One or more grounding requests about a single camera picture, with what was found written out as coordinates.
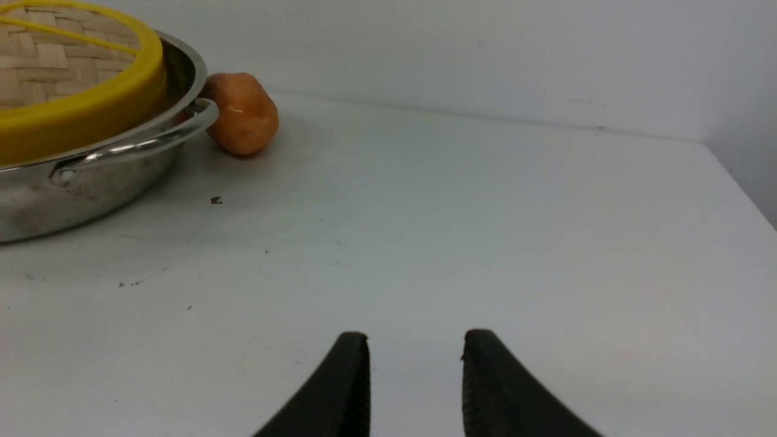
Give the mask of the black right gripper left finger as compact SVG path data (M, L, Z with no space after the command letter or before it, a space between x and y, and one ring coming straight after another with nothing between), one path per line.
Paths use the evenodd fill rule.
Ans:
M369 436L371 360L367 336L343 332L318 368L256 436Z

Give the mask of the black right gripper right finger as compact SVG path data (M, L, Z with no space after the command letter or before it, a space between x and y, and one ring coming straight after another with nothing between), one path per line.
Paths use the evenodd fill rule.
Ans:
M599 436L516 359L492 331L464 335L466 436Z

